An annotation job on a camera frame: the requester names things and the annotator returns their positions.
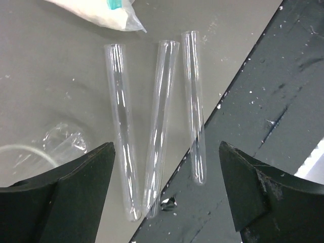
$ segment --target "teal label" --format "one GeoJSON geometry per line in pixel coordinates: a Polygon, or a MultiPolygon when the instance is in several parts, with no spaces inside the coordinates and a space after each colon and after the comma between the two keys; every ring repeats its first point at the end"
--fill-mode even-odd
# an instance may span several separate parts
{"type": "Polygon", "coordinates": [[[123,0],[107,0],[108,6],[111,10],[121,8],[123,0]]]}

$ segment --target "plastic bag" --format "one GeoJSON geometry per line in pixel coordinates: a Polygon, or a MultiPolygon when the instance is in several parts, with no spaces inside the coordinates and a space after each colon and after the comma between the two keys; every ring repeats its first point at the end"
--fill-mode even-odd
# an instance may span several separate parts
{"type": "Polygon", "coordinates": [[[135,15],[134,0],[45,0],[94,24],[121,31],[145,28],[135,15]]]}

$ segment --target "glass tube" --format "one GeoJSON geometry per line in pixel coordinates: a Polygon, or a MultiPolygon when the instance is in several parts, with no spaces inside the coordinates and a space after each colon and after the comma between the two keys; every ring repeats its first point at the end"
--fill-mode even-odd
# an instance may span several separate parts
{"type": "Polygon", "coordinates": [[[206,183],[206,146],[203,115],[203,89],[199,74],[199,32],[182,33],[183,62],[189,127],[193,145],[190,149],[192,177],[196,184],[206,183]]]}
{"type": "Polygon", "coordinates": [[[172,40],[159,42],[153,95],[151,134],[147,152],[143,214],[148,218],[157,215],[161,181],[167,148],[167,123],[180,43],[172,40]]]}
{"type": "Polygon", "coordinates": [[[105,56],[125,213],[127,219],[134,222],[141,218],[141,203],[125,45],[106,45],[105,56]]]}

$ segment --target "gray table surface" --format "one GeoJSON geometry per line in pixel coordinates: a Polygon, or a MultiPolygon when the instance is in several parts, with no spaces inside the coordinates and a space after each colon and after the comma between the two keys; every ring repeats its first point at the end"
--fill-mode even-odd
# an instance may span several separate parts
{"type": "MultiPolygon", "coordinates": [[[[207,119],[280,2],[137,0],[134,8],[148,31],[144,34],[95,26],[43,0],[1,1],[0,145],[17,143],[63,121],[80,126],[91,148],[113,141],[103,46],[124,43],[143,185],[158,41],[179,41],[181,32],[200,31],[207,119]]],[[[168,127],[164,183],[190,144],[181,55],[168,127]]],[[[128,242],[139,223],[129,223],[123,215],[115,166],[96,242],[128,242]]]]}

